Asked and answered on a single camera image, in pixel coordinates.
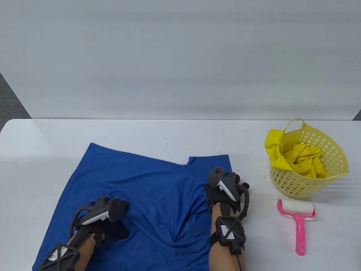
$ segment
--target pink lint roller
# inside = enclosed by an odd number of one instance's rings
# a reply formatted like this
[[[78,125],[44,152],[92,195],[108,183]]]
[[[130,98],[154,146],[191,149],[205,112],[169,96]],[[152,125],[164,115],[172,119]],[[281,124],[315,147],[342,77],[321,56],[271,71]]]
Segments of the pink lint roller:
[[[305,219],[316,217],[313,204],[304,201],[279,199],[277,209],[282,215],[290,215],[296,221],[296,253],[304,256],[306,252]]]

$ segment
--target floor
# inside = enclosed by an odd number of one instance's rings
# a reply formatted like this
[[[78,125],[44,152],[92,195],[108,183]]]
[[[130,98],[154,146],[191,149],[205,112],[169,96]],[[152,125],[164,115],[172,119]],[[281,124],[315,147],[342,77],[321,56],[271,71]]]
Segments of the floor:
[[[11,119],[30,119],[30,115],[0,73],[0,131]],[[361,110],[353,120],[361,120]]]

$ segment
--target white label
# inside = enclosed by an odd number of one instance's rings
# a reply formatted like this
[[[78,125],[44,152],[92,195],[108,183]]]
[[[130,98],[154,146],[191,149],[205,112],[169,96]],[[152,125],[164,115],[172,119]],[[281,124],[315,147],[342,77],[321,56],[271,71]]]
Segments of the white label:
[[[221,225],[221,229],[222,229],[222,234],[223,236],[226,236],[227,232],[229,231],[229,228],[225,225]],[[233,232],[231,232],[228,236],[227,239],[234,239],[234,235]]]
[[[62,246],[60,249],[60,257],[63,257],[64,253],[68,250],[68,248]],[[56,261],[58,259],[58,249],[56,249],[51,256],[48,258],[48,260]]]

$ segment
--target blue cloth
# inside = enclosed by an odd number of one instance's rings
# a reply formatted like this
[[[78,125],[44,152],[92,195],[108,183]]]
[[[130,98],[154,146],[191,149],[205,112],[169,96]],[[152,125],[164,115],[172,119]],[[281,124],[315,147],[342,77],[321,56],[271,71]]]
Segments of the blue cloth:
[[[130,236],[100,248],[87,271],[209,270],[211,215],[203,185],[216,166],[231,171],[228,155],[178,165],[91,143],[59,199],[33,271],[55,245],[68,242],[75,211],[99,196],[130,203],[122,219]]]

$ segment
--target white tabletop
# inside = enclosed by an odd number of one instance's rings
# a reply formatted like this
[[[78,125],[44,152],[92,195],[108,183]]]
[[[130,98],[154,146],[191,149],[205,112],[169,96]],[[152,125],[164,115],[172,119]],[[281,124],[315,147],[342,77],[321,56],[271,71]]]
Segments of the white tabletop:
[[[11,120],[0,133],[1,270],[30,270],[57,201],[90,142],[185,164],[189,156],[228,154],[250,184],[244,220],[248,271],[361,270],[361,122],[308,121],[333,138],[350,174],[309,200],[306,256],[295,253],[295,223],[282,217],[264,141],[286,121]]]

